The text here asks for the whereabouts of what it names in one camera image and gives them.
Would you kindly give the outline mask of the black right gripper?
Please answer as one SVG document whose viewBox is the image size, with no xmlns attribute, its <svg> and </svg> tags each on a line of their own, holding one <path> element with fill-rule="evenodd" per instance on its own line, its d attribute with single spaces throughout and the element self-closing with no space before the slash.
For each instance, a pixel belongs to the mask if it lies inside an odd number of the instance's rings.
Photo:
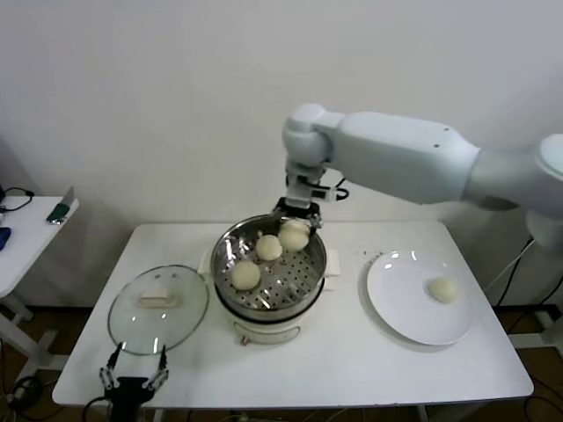
<svg viewBox="0 0 563 422">
<path fill-rule="evenodd" d="M 299 207 L 290 205 L 287 198 L 280 198 L 274 206 L 274 210 L 270 213 L 270 216 L 272 218 L 272 233 L 278 233 L 280 231 L 283 217 L 308 219 L 309 238 L 312 238 L 323 225 L 319 204 L 315 202 L 310 202 L 306 207 Z"/>
</svg>

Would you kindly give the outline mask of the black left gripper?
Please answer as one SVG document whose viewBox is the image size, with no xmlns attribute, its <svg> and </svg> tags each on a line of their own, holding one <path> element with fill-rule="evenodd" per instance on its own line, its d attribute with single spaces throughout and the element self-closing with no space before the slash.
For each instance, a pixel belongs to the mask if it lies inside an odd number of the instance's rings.
<svg viewBox="0 0 563 422">
<path fill-rule="evenodd" d="M 111 353 L 107 363 L 99 370 L 99 378 L 105 390 L 105 398 L 112 409 L 110 422 L 135 422 L 141 406 L 149 402 L 169 377 L 166 346 L 163 346 L 156 373 L 150 378 L 114 376 L 114 369 L 121 352 L 121 343 Z"/>
</svg>

